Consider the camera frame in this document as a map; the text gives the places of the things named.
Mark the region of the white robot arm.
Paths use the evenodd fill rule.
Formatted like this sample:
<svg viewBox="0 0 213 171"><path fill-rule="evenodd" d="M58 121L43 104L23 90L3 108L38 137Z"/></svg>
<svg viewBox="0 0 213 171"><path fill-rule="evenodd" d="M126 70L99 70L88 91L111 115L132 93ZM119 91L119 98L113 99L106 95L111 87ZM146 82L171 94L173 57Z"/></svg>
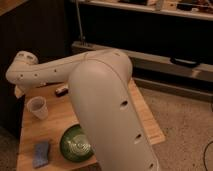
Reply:
<svg viewBox="0 0 213 171"><path fill-rule="evenodd" d="M66 82L74 112L102 171L161 171L129 92L132 63L118 49L87 51L40 64L16 54L6 79L26 92Z"/></svg>

